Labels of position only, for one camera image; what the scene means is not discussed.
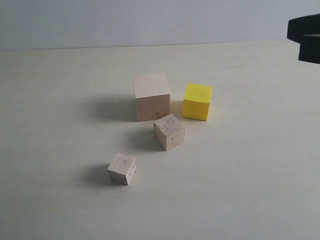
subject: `table surface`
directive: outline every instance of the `table surface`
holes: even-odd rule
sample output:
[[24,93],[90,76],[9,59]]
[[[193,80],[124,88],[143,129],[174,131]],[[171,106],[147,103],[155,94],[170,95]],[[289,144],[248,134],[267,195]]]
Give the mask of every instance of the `table surface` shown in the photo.
[[[318,240],[320,65],[290,41],[0,52],[3,240]],[[165,72],[185,142],[137,122],[132,77]],[[208,121],[182,118],[188,83]],[[110,182],[134,156],[129,186]]]

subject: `black object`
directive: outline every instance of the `black object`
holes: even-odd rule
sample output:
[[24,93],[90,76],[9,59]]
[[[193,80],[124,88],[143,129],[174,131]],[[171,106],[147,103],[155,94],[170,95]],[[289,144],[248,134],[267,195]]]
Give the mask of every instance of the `black object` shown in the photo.
[[287,38],[300,43],[300,61],[320,64],[320,13],[291,19]]
[[299,60],[320,64],[320,34],[307,34],[301,37]]

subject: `white wall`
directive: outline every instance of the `white wall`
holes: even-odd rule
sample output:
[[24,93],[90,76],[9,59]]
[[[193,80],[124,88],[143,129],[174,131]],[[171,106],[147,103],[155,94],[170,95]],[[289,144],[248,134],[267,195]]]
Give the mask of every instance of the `white wall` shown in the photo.
[[0,51],[286,38],[320,0],[0,0]]

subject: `yellow block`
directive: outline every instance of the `yellow block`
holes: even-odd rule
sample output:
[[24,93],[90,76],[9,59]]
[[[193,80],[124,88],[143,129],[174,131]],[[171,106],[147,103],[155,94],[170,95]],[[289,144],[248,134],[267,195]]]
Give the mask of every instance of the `yellow block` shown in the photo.
[[189,83],[183,100],[182,116],[207,121],[212,89],[212,86]]

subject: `medium wooden cube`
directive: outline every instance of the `medium wooden cube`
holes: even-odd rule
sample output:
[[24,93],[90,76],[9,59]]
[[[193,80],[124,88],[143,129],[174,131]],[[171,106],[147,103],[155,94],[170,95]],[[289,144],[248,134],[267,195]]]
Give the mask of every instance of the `medium wooden cube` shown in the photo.
[[165,73],[153,73],[133,78],[138,121],[160,119],[170,113],[170,90]]
[[172,113],[153,124],[154,137],[168,151],[185,140],[186,127]]
[[183,100],[182,116],[207,121],[212,90],[212,86],[188,84]]
[[136,170],[135,158],[117,153],[107,171],[112,181],[128,185]]

